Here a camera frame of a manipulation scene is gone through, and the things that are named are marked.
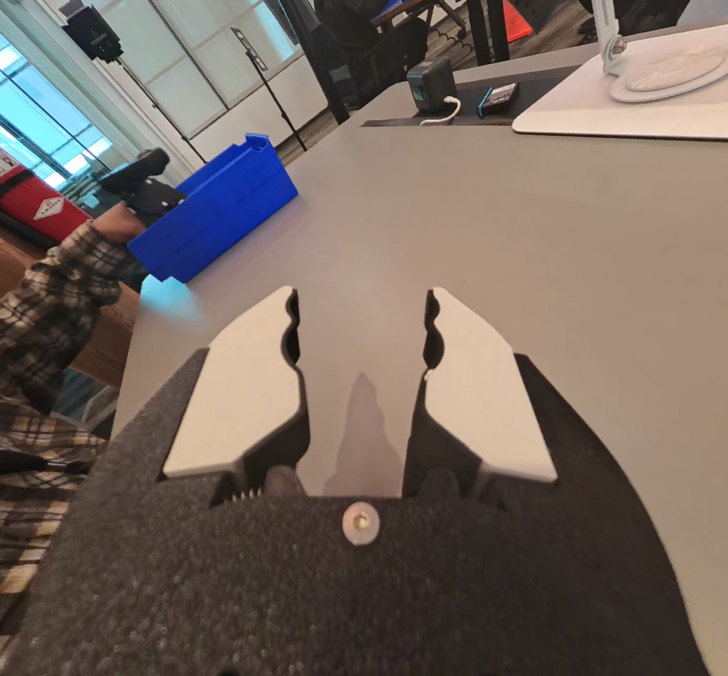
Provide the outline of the black device with green buttons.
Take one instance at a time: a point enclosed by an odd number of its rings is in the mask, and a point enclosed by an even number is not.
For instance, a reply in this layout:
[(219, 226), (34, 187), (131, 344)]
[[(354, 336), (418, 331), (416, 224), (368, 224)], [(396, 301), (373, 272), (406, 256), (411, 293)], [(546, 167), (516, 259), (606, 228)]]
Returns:
[(409, 69), (406, 81), (420, 112), (437, 113), (458, 98), (453, 69), (445, 56), (425, 60)]

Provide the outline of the orange traffic cone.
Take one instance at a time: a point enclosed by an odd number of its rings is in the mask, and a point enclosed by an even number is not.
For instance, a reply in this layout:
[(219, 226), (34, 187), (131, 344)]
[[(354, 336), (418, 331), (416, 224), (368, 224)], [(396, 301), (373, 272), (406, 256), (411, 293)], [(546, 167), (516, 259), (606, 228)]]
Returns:
[(502, 0), (508, 44), (512, 44), (533, 34), (532, 26), (508, 1)]

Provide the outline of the black calculator with blue edge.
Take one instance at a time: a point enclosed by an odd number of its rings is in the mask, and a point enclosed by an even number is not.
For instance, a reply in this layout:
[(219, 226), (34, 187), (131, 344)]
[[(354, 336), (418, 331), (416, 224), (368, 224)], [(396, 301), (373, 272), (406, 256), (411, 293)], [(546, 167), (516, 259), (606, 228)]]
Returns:
[(477, 116), (481, 119), (487, 116), (501, 115), (508, 110), (519, 94), (519, 82), (490, 87), (477, 106)]

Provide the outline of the person's left forearm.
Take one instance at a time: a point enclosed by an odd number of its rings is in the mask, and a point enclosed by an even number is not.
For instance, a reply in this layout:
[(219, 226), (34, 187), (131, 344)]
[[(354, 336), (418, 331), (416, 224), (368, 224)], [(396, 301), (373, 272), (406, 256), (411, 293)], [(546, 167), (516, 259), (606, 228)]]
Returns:
[(116, 304), (132, 254), (86, 222), (32, 263), (1, 301), (2, 397), (50, 414), (63, 374)]

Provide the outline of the black studio light on tripod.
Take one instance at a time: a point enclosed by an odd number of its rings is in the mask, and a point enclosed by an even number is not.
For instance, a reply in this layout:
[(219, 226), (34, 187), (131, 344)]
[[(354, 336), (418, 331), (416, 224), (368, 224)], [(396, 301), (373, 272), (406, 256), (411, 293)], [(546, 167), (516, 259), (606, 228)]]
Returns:
[(66, 20), (62, 27), (64, 32), (72, 38), (86, 56), (93, 61), (99, 60), (106, 64), (118, 64), (137, 88), (149, 99), (151, 106), (173, 127), (181, 140), (202, 161), (202, 164), (205, 164), (207, 161), (192, 144), (191, 139), (122, 58), (124, 51), (119, 36), (97, 9), (93, 6), (84, 5), (82, 0), (69, 0), (58, 11)]

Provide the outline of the black desk mat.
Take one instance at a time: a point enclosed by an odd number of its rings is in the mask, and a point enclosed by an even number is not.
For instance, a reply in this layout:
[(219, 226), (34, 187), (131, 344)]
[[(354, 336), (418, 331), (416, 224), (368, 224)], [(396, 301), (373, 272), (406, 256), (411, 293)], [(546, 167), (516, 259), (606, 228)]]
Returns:
[[(533, 60), (526, 68), (506, 74), (496, 71), (492, 77), (460, 82), (457, 86), (461, 102), (460, 113), (449, 123), (436, 123), (437, 127), (504, 126), (511, 127), (515, 118), (545, 96), (558, 83), (574, 73), (582, 64), (598, 54), (598, 44), (583, 44), (565, 50), (528, 56)], [(498, 105), (491, 112), (478, 113), (478, 107), (488, 89), (498, 89), (515, 83), (513, 98)]]

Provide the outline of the person's left hand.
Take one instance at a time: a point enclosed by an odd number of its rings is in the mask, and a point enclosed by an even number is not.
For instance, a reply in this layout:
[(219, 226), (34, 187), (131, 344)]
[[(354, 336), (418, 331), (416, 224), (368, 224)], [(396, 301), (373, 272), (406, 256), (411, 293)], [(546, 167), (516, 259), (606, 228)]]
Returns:
[(92, 226), (110, 243), (128, 245), (147, 228), (124, 201), (92, 221)]

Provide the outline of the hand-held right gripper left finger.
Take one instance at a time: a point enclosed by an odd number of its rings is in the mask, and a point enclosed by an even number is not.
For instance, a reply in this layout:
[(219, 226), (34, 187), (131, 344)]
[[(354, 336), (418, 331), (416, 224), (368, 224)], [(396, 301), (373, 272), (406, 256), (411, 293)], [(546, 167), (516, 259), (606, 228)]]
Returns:
[(310, 443), (298, 292), (282, 286), (218, 333), (207, 348), (163, 474), (231, 473), (263, 479), (295, 468)]

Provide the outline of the black steel column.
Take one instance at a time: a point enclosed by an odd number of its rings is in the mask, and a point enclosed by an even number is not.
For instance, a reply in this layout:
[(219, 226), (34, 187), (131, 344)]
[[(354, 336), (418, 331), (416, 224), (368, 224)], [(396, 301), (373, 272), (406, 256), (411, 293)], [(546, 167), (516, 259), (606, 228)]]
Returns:
[(312, 41), (312, 33), (306, 26), (304, 13), (296, 0), (279, 0), (279, 3), (291, 23), (298, 43), (323, 91), (329, 111), (338, 125), (344, 124), (349, 119), (349, 113), (335, 88), (331, 75), (320, 60), (315, 43)]

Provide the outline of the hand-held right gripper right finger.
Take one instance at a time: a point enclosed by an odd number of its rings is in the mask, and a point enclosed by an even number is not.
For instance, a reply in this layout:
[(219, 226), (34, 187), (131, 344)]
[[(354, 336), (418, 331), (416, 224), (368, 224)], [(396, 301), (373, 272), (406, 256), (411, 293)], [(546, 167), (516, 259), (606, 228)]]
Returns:
[(494, 326), (442, 287), (427, 291), (419, 383), (404, 483), (435, 469), (458, 484), (558, 479), (516, 354)]

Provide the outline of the red fire extinguisher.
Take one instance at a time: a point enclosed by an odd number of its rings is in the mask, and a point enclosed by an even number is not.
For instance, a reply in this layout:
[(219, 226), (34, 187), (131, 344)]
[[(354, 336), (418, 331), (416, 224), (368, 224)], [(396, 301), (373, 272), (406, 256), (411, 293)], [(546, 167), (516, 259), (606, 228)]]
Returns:
[(91, 216), (1, 151), (2, 227), (43, 250), (62, 243)]

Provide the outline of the blue plastic bin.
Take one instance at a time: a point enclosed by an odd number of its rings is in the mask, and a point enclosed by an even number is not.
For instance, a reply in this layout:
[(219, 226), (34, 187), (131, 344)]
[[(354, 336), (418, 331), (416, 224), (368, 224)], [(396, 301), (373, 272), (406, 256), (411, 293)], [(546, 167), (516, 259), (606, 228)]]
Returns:
[(298, 195), (261, 134), (246, 134), (177, 189), (187, 198), (128, 245), (159, 281), (192, 280)]

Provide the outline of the instruction sign on white stand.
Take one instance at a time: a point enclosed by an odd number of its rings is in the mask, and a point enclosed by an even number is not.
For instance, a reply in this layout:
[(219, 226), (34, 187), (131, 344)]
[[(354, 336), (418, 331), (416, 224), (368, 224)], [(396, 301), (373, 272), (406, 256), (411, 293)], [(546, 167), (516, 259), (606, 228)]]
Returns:
[(592, 0), (599, 55), (513, 121), (526, 135), (726, 141), (726, 0), (690, 0), (666, 33), (624, 37)]

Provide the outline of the black tripod stand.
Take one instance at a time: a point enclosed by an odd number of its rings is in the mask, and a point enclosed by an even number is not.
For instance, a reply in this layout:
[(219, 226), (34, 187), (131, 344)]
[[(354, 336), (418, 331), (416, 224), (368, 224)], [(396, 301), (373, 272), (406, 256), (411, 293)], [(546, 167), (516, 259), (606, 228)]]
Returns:
[(235, 37), (238, 39), (238, 41), (243, 46), (243, 48), (245, 50), (245, 54), (248, 57), (248, 60), (250, 61), (251, 65), (253, 66), (256, 73), (258, 74), (259, 79), (262, 82), (262, 85), (267, 90), (270, 98), (274, 101), (275, 106), (279, 110), (280, 116), (282, 117), (283, 121), (286, 123), (288, 128), (291, 130), (291, 133), (292, 133), (293, 137), (296, 139), (298, 145), (302, 148), (302, 150), (304, 152), (307, 152), (306, 144), (304, 143), (303, 138), (301, 137), (299, 131), (296, 129), (296, 127), (294, 126), (292, 121), (290, 120), (290, 117), (288, 116), (286, 110), (283, 108), (283, 106), (280, 103), (278, 97), (276, 96), (274, 90), (270, 86), (270, 83), (267, 78), (268, 65), (262, 59), (260, 54), (254, 48), (254, 46), (251, 44), (251, 42), (248, 40), (248, 38), (245, 36), (245, 34), (243, 34), (243, 32), (240, 28), (232, 26), (231, 32), (235, 35)]

